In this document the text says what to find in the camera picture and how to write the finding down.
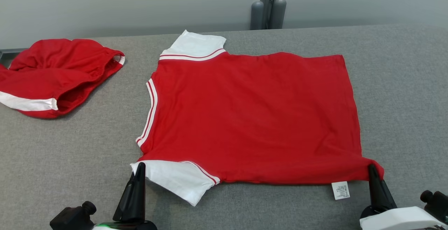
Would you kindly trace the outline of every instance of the white label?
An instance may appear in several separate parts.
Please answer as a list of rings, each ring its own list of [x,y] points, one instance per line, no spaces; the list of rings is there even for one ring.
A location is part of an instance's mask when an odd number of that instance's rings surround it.
[[[347,184],[347,181],[331,183],[331,187],[333,187],[335,200],[341,200],[343,198],[350,197],[349,184]]]

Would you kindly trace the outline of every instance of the black knob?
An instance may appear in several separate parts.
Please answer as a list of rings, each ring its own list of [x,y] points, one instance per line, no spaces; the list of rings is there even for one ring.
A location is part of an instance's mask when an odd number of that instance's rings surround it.
[[[96,212],[95,205],[90,201],[85,201],[83,203],[83,209],[87,215],[93,215]]]
[[[423,201],[424,203],[428,203],[431,200],[431,198],[432,198],[432,192],[430,192],[429,190],[422,192],[420,195],[420,200]]]

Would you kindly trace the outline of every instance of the gray fabric surface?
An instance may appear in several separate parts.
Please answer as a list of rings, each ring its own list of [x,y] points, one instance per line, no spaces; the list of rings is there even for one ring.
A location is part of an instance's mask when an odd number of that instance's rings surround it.
[[[399,207],[423,206],[426,189],[448,193],[448,31],[425,26],[354,26],[216,33],[233,54],[287,51],[342,54],[352,81],[363,154],[378,161]],[[50,229],[66,206],[92,201],[93,221],[110,221],[141,156],[135,143],[150,101],[145,82],[178,35],[105,37],[125,66],[80,108],[39,120],[0,105],[2,229]],[[147,219],[160,230],[357,229],[368,183],[349,182],[335,201],[330,185],[219,184],[196,207],[148,184]]]

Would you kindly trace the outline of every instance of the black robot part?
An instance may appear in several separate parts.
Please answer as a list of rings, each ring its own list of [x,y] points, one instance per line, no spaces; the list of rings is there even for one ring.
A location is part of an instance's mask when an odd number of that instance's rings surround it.
[[[131,175],[113,216],[115,222],[99,226],[118,230],[157,230],[154,223],[145,220],[145,170],[145,164],[139,163],[135,175]],[[83,206],[62,210],[50,226],[53,230],[91,230],[95,225],[90,216],[95,212],[95,205],[85,201]]]
[[[139,163],[135,175],[131,175],[112,218],[114,221],[143,222],[145,220],[145,169],[145,164]]]
[[[420,200],[427,203],[425,211],[443,223],[448,223],[448,196],[436,191],[434,194],[428,190],[424,191]]]
[[[53,230],[90,230],[94,226],[90,216],[95,212],[95,205],[85,201],[83,206],[66,207],[50,221],[50,226]]]
[[[360,218],[380,214],[384,211],[397,208],[389,188],[387,188],[386,182],[379,178],[378,170],[375,165],[369,165],[368,170],[371,205],[364,209]]]

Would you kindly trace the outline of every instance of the gray cylinder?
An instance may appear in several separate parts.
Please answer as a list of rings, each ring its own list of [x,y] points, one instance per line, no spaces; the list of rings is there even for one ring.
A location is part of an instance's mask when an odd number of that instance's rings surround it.
[[[275,0],[272,5],[271,21],[269,29],[282,29],[285,19],[286,0]]]
[[[263,2],[257,1],[251,8],[251,30],[262,29],[263,24]]]

